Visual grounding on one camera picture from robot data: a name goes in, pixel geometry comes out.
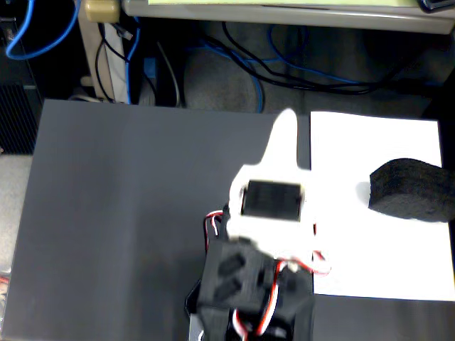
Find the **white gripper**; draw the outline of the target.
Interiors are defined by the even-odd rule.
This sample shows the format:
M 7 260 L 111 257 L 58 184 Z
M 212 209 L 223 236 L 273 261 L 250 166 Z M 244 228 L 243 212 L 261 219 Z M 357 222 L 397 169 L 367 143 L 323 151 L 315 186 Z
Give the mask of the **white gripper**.
M 316 206 L 311 171 L 297 163 L 298 120 L 292 109 L 275 119 L 262 162 L 243 165 L 230 186 L 227 222 L 229 239 L 250 240 L 260 251 L 275 259 L 310 260 L 316 249 L 314 223 Z M 297 220 L 254 217 L 241 213 L 249 182 L 299 185 L 302 199 Z

